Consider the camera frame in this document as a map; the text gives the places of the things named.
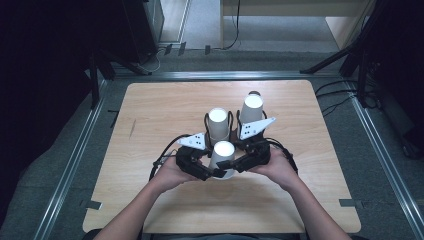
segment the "wire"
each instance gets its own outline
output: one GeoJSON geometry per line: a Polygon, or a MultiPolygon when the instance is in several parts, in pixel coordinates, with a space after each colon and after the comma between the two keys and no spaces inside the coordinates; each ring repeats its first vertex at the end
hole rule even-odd
{"type": "Polygon", "coordinates": [[[159,68],[160,68],[160,60],[159,60],[159,58],[158,58],[158,54],[160,53],[160,52],[162,52],[162,51],[164,51],[165,50],[165,48],[159,48],[159,50],[154,54],[154,56],[155,56],[155,58],[156,58],[156,61],[158,62],[158,66],[155,68],[155,69],[153,69],[153,70],[149,70],[149,69],[147,69],[147,68],[144,68],[144,67],[142,67],[142,65],[144,65],[144,64],[146,64],[148,61],[150,61],[151,59],[152,59],[152,57],[149,57],[146,61],[144,61],[144,63],[142,63],[142,64],[137,64],[137,68],[139,68],[139,69],[141,69],[141,70],[144,70],[144,71],[146,71],[146,72],[156,72],[157,70],[159,70],[159,68]]]}
{"type": "Polygon", "coordinates": [[[240,31],[239,31],[239,19],[240,19],[240,0],[238,1],[238,4],[237,4],[237,21],[236,21],[237,23],[236,23],[236,26],[235,26],[236,27],[236,38],[234,39],[233,43],[231,43],[231,45],[229,45],[227,47],[224,47],[224,48],[212,48],[212,49],[226,51],[226,50],[229,50],[230,48],[232,48],[234,46],[234,44],[238,40],[238,36],[239,36],[239,33],[240,33],[240,31]]]}
{"type": "Polygon", "coordinates": [[[323,113],[323,117],[326,117],[327,115],[331,114],[332,112],[334,112],[334,110],[336,110],[336,108],[337,108],[338,106],[342,105],[343,103],[345,103],[345,102],[347,102],[348,100],[350,100],[350,99],[352,99],[352,98],[355,98],[355,97],[356,97],[356,95],[349,96],[349,97],[348,97],[348,98],[346,98],[345,100],[343,100],[343,101],[341,101],[341,102],[339,102],[339,103],[336,103],[336,104],[334,104],[334,105],[331,105],[331,106],[329,106],[329,107],[325,108],[324,110],[322,110],[322,111],[321,111],[321,112],[323,113]],[[328,113],[324,114],[324,112],[325,112],[325,111],[327,111],[327,110],[328,110],[328,109],[330,109],[330,108],[333,108],[333,109],[331,109],[331,111],[330,111],[330,112],[328,112],[328,113]]]}
{"type": "Polygon", "coordinates": [[[335,82],[331,82],[331,83],[327,83],[327,84],[324,84],[324,85],[322,85],[321,87],[319,87],[316,91],[315,91],[315,95],[321,90],[321,89],[323,89],[323,88],[325,88],[325,87],[328,87],[328,86],[331,86],[331,85],[335,85],[335,84],[338,84],[338,83],[348,83],[348,82],[351,82],[351,83],[357,83],[357,81],[354,81],[354,80],[341,80],[341,81],[335,81],[335,82]]]}
{"type": "Polygon", "coordinates": [[[158,169],[160,163],[161,163],[161,159],[163,157],[165,157],[166,152],[168,151],[168,149],[172,146],[172,144],[174,144],[176,141],[178,141],[178,139],[183,138],[183,137],[189,137],[189,134],[183,134],[180,135],[176,138],[174,138],[174,140],[172,140],[168,146],[166,146],[166,148],[163,150],[163,152],[160,154],[159,158],[153,162],[153,168],[152,171],[150,172],[150,177],[149,177],[149,181],[152,180],[152,178],[155,176],[156,170],[158,169]]]}
{"type": "Polygon", "coordinates": [[[357,92],[357,90],[343,89],[343,90],[337,90],[337,91],[333,91],[333,92],[318,94],[318,95],[316,95],[316,98],[320,98],[320,97],[324,97],[324,96],[328,96],[328,95],[332,95],[332,94],[337,94],[337,93],[356,93],[356,92],[357,92]]]}

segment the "white cup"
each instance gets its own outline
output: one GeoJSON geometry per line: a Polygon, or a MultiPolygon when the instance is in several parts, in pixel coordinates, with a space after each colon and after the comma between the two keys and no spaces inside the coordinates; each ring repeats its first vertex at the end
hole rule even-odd
{"type": "Polygon", "coordinates": [[[230,129],[227,116],[227,111],[223,108],[214,108],[209,112],[208,127],[212,146],[219,141],[228,141],[230,129]]]}
{"type": "MultiPolygon", "coordinates": [[[[234,145],[227,141],[217,142],[213,148],[211,161],[209,162],[209,168],[215,169],[218,168],[216,163],[226,161],[226,160],[234,160],[235,156],[235,148],[234,145]]],[[[216,179],[229,179],[234,175],[234,169],[226,170],[227,173],[222,178],[216,179]]]]}
{"type": "Polygon", "coordinates": [[[260,95],[255,93],[247,95],[240,112],[240,122],[243,124],[262,120],[263,103],[260,95]]]}

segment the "wooden tabletop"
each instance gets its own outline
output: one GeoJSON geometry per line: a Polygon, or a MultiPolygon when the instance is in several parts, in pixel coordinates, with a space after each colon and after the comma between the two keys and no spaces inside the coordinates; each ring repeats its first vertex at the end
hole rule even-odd
{"type": "MultiPolygon", "coordinates": [[[[277,119],[265,137],[279,140],[294,154],[300,177],[327,212],[346,232],[358,232],[355,208],[340,206],[339,199],[351,196],[307,80],[130,85],[92,196],[102,207],[87,210],[84,231],[104,227],[136,196],[171,140],[205,132],[203,118],[212,108],[235,115],[250,91],[261,93],[268,117],[277,119]]],[[[189,182],[164,193],[144,231],[295,233],[304,232],[304,227],[290,195],[277,184],[258,174],[236,172],[229,180],[189,182]]]]}

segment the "gray floor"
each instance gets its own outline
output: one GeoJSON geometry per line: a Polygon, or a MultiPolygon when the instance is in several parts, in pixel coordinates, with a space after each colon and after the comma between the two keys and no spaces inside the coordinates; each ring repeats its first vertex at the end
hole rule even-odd
{"type": "MultiPolygon", "coordinates": [[[[247,44],[242,39],[240,46],[243,45],[247,44]]],[[[298,74],[299,69],[314,65],[337,50],[280,52],[281,49],[242,51],[239,48],[233,51],[216,50],[209,55],[205,55],[203,50],[188,49],[181,56],[178,56],[178,50],[173,50],[168,55],[161,52],[157,60],[153,58],[144,65],[145,68],[156,69],[160,60],[160,68],[150,77],[136,76],[117,66],[118,76],[115,81],[107,83],[107,91],[102,93],[103,107],[48,239],[81,239],[84,235],[82,222],[86,210],[81,202],[91,198],[113,131],[111,124],[115,114],[108,110],[119,110],[125,90],[130,83],[166,81],[169,80],[169,72],[177,72],[171,74],[178,78],[174,79],[176,81],[205,80],[202,71],[213,71],[215,76],[216,73],[221,73],[221,77],[218,78],[225,76],[222,71],[245,71],[244,75],[251,78],[254,78],[258,71],[273,71],[282,79],[284,77],[308,79],[315,89],[325,83],[340,80],[337,77],[337,70],[342,61],[326,67],[316,76],[298,74]]],[[[326,91],[343,88],[342,85],[335,85],[326,91]]],[[[325,97],[319,99],[319,104],[321,109],[324,109],[346,97],[346,94],[325,97]]],[[[33,239],[86,123],[90,104],[88,96],[65,126],[53,147],[27,169],[10,204],[7,219],[0,230],[0,239],[33,239]]],[[[422,204],[424,180],[421,172],[424,161],[406,158],[402,153],[399,139],[384,114],[378,109],[369,110],[369,113],[414,199],[422,204]]],[[[357,207],[362,223],[362,229],[357,235],[369,239],[415,239],[352,103],[347,102],[339,106],[325,117],[325,121],[352,197],[362,203],[357,207]]]]}

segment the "robotic hand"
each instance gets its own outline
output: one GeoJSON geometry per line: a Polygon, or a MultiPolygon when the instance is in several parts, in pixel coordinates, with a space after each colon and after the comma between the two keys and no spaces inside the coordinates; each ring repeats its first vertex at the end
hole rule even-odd
{"type": "Polygon", "coordinates": [[[162,165],[166,160],[165,152],[168,151],[169,147],[176,141],[182,145],[182,147],[177,150],[176,163],[183,172],[203,181],[206,181],[206,179],[210,177],[222,178],[227,173],[227,171],[219,168],[210,169],[205,167],[202,162],[200,162],[202,156],[208,155],[208,157],[210,157],[212,155],[212,151],[205,146],[205,136],[203,133],[191,136],[185,134],[175,138],[165,148],[161,157],[153,163],[153,169],[150,173],[149,180],[154,177],[158,166],[162,165]]]}
{"type": "Polygon", "coordinates": [[[283,151],[290,165],[297,173],[298,169],[294,162],[293,155],[277,140],[264,138],[263,136],[265,128],[274,121],[275,118],[269,118],[243,124],[240,131],[240,140],[236,140],[234,145],[243,150],[246,154],[234,161],[219,162],[217,163],[218,167],[223,170],[235,169],[241,173],[258,165],[266,165],[271,157],[270,145],[274,145],[283,151]]]}
{"type": "Polygon", "coordinates": [[[227,173],[222,169],[209,169],[199,161],[199,159],[210,154],[209,150],[199,150],[182,146],[177,151],[177,165],[183,172],[186,172],[198,179],[205,181],[210,177],[222,178],[227,173]]]}

